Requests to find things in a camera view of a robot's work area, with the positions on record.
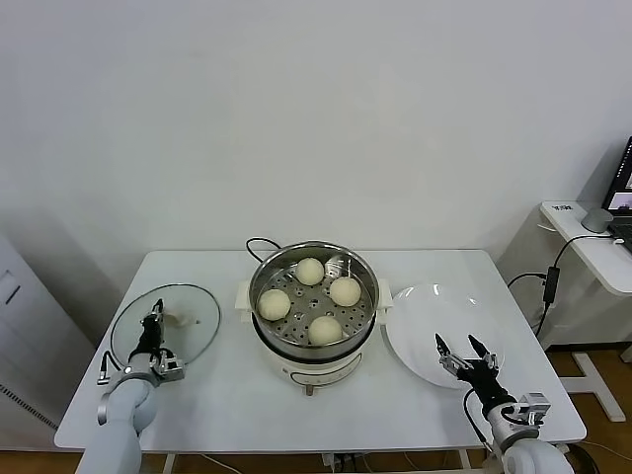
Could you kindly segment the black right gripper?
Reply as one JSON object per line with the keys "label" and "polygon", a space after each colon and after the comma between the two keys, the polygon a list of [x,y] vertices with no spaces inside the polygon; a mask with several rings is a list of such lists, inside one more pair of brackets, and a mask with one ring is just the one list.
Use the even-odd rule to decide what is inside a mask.
{"label": "black right gripper", "polygon": [[479,359],[467,359],[453,354],[439,333],[434,334],[439,364],[451,375],[469,383],[482,403],[509,403],[510,394],[498,380],[497,356],[473,335],[468,341]]}

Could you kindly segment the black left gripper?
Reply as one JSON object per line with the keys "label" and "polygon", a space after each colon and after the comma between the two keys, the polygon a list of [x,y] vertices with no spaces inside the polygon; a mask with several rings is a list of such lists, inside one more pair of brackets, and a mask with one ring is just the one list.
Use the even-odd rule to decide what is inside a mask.
{"label": "black left gripper", "polygon": [[128,361],[135,356],[150,355],[159,357],[163,343],[162,327],[164,326],[164,301],[159,298],[149,313],[141,321],[142,333],[135,349],[130,353]]}

